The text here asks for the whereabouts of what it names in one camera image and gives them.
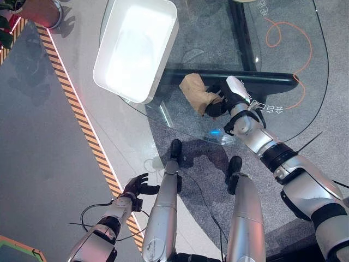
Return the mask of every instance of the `hazard stripe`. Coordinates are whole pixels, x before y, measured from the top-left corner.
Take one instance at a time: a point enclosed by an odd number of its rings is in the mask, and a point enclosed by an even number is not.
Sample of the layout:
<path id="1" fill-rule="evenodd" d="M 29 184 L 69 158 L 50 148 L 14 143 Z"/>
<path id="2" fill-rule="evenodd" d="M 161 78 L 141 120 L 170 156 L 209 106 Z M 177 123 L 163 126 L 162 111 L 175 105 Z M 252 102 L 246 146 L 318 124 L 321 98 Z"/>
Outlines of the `hazard stripe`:
<path id="1" fill-rule="evenodd" d="M 17 25 L 15 26 L 15 28 L 13 28 L 12 32 L 10 32 L 13 35 L 13 42 L 11 47 L 15 44 L 15 42 L 17 41 L 20 33 L 23 31 L 24 29 L 24 25 L 27 23 L 26 19 L 23 18 L 19 18 L 19 22 L 17 23 Z M 0 49 L 0 66 L 5 62 L 6 57 L 8 56 L 10 50 L 9 49 L 5 49 L 2 48 Z"/>
<path id="2" fill-rule="evenodd" d="M 93 132 L 93 128 L 90 126 L 89 121 L 84 111 L 82 110 L 82 105 L 80 104 L 79 99 L 73 87 L 71 86 L 67 72 L 64 70 L 64 67 L 61 64 L 61 60 L 59 59 L 59 55 L 52 43 L 51 37 L 44 27 L 37 25 L 37 30 L 39 32 L 41 42 L 46 49 L 48 58 L 51 61 L 53 69 L 57 75 L 57 79 L 61 84 L 67 101 L 70 104 L 72 111 L 74 112 L 77 122 L 81 127 L 81 130 L 91 148 L 91 151 L 95 156 L 97 164 L 99 165 L 100 170 L 105 177 L 108 187 L 112 195 L 114 197 L 118 197 L 122 193 L 122 189 L 116 181 L 116 178 L 114 177 L 114 174 L 101 149 L 101 146 L 99 145 L 98 139 Z M 141 251 L 143 245 L 143 236 L 140 233 L 138 234 L 141 229 L 138 227 L 133 216 L 130 216 L 129 219 L 127 219 L 126 224 L 132 234 L 137 234 L 133 236 L 133 238 L 139 251 Z"/>

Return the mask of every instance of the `glass tabletop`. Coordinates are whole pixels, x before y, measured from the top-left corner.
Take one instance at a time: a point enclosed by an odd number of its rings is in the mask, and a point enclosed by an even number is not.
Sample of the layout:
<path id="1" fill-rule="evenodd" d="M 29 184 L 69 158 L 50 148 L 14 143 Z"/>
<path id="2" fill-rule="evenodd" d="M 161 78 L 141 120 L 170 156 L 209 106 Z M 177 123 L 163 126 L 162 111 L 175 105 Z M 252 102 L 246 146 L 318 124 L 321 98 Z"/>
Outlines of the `glass tabletop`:
<path id="1" fill-rule="evenodd" d="M 261 103 L 268 130 L 281 140 L 307 128 L 320 110 L 328 81 L 327 50 L 313 1 L 172 2 L 179 31 L 155 96 L 148 104 L 126 103 L 185 134 L 240 147 L 223 130 L 230 115 L 198 115 L 178 86 L 189 73 L 199 73 L 206 86 L 234 75 Z M 100 40 L 113 3 L 107 3 Z"/>

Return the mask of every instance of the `white tray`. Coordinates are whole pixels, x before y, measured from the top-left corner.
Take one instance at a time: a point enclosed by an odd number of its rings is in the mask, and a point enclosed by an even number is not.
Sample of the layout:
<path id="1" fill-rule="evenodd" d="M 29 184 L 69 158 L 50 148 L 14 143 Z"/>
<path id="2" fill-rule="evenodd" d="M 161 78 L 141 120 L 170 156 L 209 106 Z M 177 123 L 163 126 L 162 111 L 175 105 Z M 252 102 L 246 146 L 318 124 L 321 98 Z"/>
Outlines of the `white tray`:
<path id="1" fill-rule="evenodd" d="M 93 69 L 95 83 L 132 102 L 150 102 L 177 32 L 172 2 L 115 0 Z"/>

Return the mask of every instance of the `gray floor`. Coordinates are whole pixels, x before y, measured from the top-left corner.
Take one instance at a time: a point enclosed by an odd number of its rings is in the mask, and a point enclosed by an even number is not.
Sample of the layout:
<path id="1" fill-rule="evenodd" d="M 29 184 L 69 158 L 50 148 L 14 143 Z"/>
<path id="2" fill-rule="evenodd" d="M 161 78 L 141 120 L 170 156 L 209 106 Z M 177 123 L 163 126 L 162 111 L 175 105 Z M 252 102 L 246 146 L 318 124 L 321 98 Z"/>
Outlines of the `gray floor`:
<path id="1" fill-rule="evenodd" d="M 287 144 L 294 149 L 301 148 L 323 131 L 302 154 L 332 179 L 348 183 L 348 3 L 325 0 L 315 2 L 329 54 L 328 89 L 319 115 L 309 128 Z M 315 69 L 316 67 L 309 69 L 313 71 L 308 75 L 308 82 L 318 81 L 319 77 L 323 77 L 323 70 Z M 319 103 L 321 92 L 323 91 L 320 90 L 320 96 L 316 98 Z M 234 198 L 226 193 L 224 175 L 228 161 L 234 155 L 243 158 L 242 171 L 252 174 L 258 187 L 266 226 L 267 254 L 289 251 L 315 242 L 312 224 L 296 219 L 287 209 L 279 197 L 282 186 L 273 180 L 270 172 L 248 150 L 209 144 L 164 127 L 158 122 L 149 122 L 163 163 L 168 158 L 167 149 L 171 140 L 177 138 L 183 141 L 185 160 L 182 162 L 183 190 L 180 196 L 198 224 L 217 246 L 219 229 L 211 219 L 210 212 L 227 235 Z M 209 208 L 204 204 L 199 187 Z M 343 192 L 349 196 L 348 190 L 343 189 Z"/>
<path id="2" fill-rule="evenodd" d="M 65 261 L 84 234 L 68 223 L 112 196 L 32 23 L 0 67 L 0 86 L 0 235 Z M 86 223 L 103 213 L 92 209 Z M 132 239 L 118 251 L 117 261 L 138 254 Z M 0 261 L 33 259 L 3 247 Z"/>

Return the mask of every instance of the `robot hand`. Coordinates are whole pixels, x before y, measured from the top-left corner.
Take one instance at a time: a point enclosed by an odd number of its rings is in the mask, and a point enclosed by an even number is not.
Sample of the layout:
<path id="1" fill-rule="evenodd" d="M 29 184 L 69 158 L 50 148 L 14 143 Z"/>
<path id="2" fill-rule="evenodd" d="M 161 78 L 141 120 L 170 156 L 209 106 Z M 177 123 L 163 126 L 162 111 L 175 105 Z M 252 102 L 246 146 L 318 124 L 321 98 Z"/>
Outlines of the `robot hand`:
<path id="1" fill-rule="evenodd" d="M 140 194 L 157 194 L 160 186 L 149 186 L 148 174 L 132 178 L 124 193 L 108 207 L 99 222 L 90 228 L 70 252 L 68 262 L 114 262 L 116 238 L 132 211 L 141 211 Z"/>
<path id="2" fill-rule="evenodd" d="M 349 216 L 339 188 L 308 159 L 265 129 L 258 102 L 250 102 L 239 80 L 230 76 L 226 82 L 221 92 L 232 119 L 225 132 L 239 137 L 284 186 L 281 198 L 287 207 L 297 217 L 313 222 L 323 256 L 328 261 L 348 262 Z"/>
<path id="3" fill-rule="evenodd" d="M 124 194 L 133 194 L 138 196 L 139 194 L 144 195 L 155 195 L 159 192 L 160 186 L 149 186 L 148 183 L 148 173 L 139 175 L 138 177 L 132 178 L 128 184 L 125 186 Z"/>

